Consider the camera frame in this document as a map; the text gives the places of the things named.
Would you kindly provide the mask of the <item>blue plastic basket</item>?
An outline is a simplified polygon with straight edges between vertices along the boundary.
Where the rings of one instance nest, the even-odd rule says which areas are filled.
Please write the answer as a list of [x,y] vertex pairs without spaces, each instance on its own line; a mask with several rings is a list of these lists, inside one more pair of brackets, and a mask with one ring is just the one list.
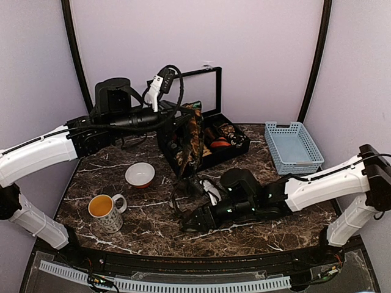
[[279,125],[268,121],[265,139],[279,175],[315,173],[324,163],[317,145],[300,122]]

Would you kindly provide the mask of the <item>camouflage patterned necktie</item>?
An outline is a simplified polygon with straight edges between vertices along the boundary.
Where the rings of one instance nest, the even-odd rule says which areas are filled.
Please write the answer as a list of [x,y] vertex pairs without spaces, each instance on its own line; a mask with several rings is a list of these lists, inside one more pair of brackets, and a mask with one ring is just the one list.
[[191,111],[191,117],[185,124],[183,147],[180,151],[180,169],[177,175],[178,181],[170,194],[170,205],[173,207],[180,219],[185,218],[186,213],[182,211],[177,203],[176,193],[181,185],[185,183],[184,172],[187,167],[191,169],[191,175],[195,175],[202,165],[205,152],[204,122],[202,115],[202,102],[195,101],[183,105],[186,110]]

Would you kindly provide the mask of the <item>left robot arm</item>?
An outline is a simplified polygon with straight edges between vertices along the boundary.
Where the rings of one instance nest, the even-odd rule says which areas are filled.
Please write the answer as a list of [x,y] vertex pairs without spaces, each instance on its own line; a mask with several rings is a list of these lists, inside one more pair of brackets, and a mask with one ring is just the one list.
[[164,101],[176,74],[157,74],[138,94],[127,78],[111,78],[95,86],[95,105],[89,115],[66,122],[53,131],[1,151],[1,220],[21,226],[40,238],[73,266],[86,261],[72,228],[36,208],[16,182],[27,175],[62,162],[82,159],[132,134],[156,131],[174,119],[184,95],[179,82],[176,103]]

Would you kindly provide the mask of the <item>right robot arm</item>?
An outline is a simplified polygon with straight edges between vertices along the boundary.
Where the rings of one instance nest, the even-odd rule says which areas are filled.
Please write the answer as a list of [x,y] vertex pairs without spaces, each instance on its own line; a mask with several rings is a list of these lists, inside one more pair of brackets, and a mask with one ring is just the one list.
[[228,198],[195,209],[181,220],[180,228],[203,232],[243,217],[274,220],[354,194],[354,201],[325,229],[323,242],[312,250],[312,260],[324,265],[334,257],[336,247],[344,246],[376,214],[390,210],[390,155],[378,153],[369,144],[359,149],[357,156],[335,167],[307,176],[287,174],[265,186],[250,170],[231,168],[220,178]]

